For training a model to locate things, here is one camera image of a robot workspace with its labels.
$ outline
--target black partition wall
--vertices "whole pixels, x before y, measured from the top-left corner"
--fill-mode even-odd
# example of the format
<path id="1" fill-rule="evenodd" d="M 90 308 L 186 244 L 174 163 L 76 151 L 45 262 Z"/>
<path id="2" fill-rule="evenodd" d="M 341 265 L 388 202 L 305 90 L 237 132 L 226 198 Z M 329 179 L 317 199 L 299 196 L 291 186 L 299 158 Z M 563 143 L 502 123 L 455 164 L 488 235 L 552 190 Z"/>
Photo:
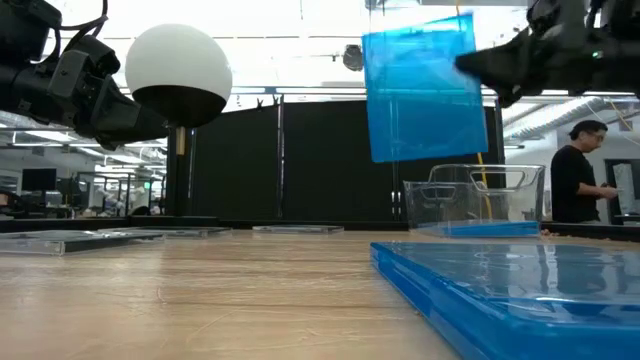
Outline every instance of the black partition wall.
<path id="1" fill-rule="evenodd" d="M 493 110 L 487 108 L 490 149 L 483 157 L 495 164 Z M 475 164 L 477 156 L 373 163 L 365 101 L 227 113 L 198 129 L 192 214 L 262 223 L 406 222 L 402 181 L 426 181 L 445 163 Z"/>
<path id="2" fill-rule="evenodd" d="M 198 128 L 192 213 L 277 218 L 278 107 L 222 114 Z"/>

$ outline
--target black shirt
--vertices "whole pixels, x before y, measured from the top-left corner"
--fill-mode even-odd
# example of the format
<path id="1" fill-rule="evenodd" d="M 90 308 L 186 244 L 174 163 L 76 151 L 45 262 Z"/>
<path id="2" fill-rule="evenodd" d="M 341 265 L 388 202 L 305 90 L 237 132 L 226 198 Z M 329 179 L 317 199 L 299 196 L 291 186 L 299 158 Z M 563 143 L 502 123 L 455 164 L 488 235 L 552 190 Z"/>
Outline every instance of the black shirt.
<path id="1" fill-rule="evenodd" d="M 593 167 L 582 151 L 567 145 L 551 160 L 551 206 L 553 220 L 579 223 L 599 220 L 595 196 L 578 195 L 580 183 L 596 186 Z"/>

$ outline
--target desk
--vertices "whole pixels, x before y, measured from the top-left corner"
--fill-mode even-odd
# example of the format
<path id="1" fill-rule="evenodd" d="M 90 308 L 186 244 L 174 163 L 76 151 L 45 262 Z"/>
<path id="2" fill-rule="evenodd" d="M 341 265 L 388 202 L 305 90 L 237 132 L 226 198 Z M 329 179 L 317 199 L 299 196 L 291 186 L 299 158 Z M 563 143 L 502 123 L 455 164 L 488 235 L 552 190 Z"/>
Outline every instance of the desk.
<path id="1" fill-rule="evenodd" d="M 394 240 L 425 238 L 235 232 L 0 256 L 0 358 L 457 359 L 372 269 L 369 243 Z"/>

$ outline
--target blue plastic sheet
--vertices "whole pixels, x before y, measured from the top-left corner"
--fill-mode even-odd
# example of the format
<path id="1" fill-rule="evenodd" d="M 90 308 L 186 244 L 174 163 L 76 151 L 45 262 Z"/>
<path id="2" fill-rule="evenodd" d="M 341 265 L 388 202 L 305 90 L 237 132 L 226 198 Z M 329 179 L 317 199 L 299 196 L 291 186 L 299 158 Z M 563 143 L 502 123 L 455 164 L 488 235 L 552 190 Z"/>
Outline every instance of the blue plastic sheet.
<path id="1" fill-rule="evenodd" d="M 638 359 L 640 253 L 373 243 L 371 261 L 465 359 Z"/>
<path id="2" fill-rule="evenodd" d="M 488 151 L 480 83 L 455 57 L 475 50 L 472 14 L 362 38 L 374 162 Z"/>

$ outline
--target computer monitor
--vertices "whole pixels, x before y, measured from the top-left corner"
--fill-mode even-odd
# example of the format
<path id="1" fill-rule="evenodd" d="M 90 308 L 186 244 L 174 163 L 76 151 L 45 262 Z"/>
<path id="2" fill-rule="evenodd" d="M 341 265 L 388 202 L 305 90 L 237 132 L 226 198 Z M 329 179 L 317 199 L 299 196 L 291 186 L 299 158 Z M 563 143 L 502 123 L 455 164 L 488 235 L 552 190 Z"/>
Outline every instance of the computer monitor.
<path id="1" fill-rule="evenodd" d="M 22 191 L 56 190 L 56 169 L 22 170 Z"/>

